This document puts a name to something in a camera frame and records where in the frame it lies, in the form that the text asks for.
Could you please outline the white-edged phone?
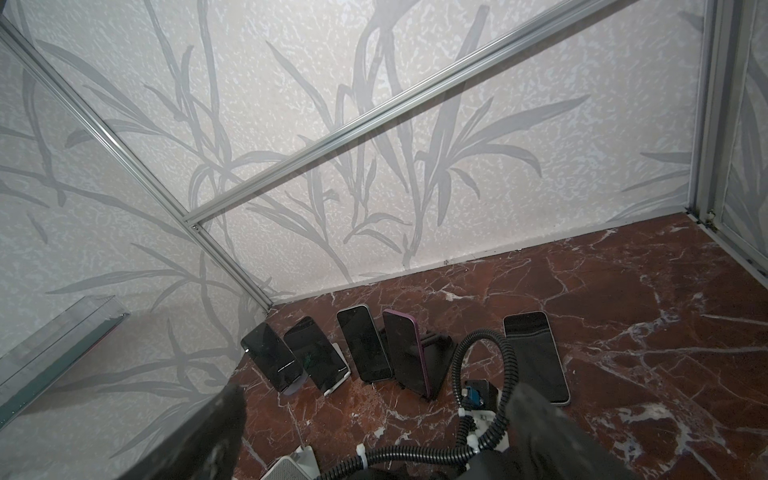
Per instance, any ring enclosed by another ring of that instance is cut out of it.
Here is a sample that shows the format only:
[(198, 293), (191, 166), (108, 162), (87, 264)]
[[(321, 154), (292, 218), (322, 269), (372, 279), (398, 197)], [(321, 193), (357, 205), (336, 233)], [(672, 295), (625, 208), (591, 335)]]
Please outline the white-edged phone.
[(546, 313), (535, 311), (506, 316), (503, 328), (515, 350), (520, 381), (551, 404), (568, 405), (571, 392)]

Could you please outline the white front phone stand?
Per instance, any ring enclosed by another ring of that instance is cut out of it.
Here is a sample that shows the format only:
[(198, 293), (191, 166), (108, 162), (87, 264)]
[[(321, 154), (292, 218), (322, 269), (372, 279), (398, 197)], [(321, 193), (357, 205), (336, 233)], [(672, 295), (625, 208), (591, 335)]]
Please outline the white front phone stand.
[(321, 475), (311, 446), (298, 447), (293, 453), (277, 459), (261, 477), (262, 480), (313, 480)]

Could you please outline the black phone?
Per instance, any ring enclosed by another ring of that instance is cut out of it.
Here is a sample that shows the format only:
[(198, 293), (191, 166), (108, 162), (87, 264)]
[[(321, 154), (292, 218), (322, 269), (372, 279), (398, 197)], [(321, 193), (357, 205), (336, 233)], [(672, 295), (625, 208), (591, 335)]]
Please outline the black phone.
[(305, 316), (299, 320), (283, 335), (283, 339), (322, 394), (334, 384), (337, 370), (343, 364), (312, 317)]
[(240, 342), (246, 354), (275, 390), (283, 393), (300, 380), (304, 370), (294, 354), (267, 323), (261, 323)]

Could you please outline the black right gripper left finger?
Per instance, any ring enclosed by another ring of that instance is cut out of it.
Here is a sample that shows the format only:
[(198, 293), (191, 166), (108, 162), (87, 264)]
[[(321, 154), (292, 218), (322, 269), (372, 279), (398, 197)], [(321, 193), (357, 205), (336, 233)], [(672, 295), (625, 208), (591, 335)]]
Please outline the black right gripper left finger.
[(246, 423), (242, 387), (229, 384), (123, 479), (231, 479)]

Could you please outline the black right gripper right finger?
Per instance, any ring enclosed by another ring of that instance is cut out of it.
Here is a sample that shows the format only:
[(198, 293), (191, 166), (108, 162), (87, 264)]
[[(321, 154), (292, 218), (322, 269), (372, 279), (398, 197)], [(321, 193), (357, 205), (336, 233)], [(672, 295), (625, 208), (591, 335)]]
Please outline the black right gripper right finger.
[(533, 387), (518, 384), (506, 404), (524, 479), (636, 479)]

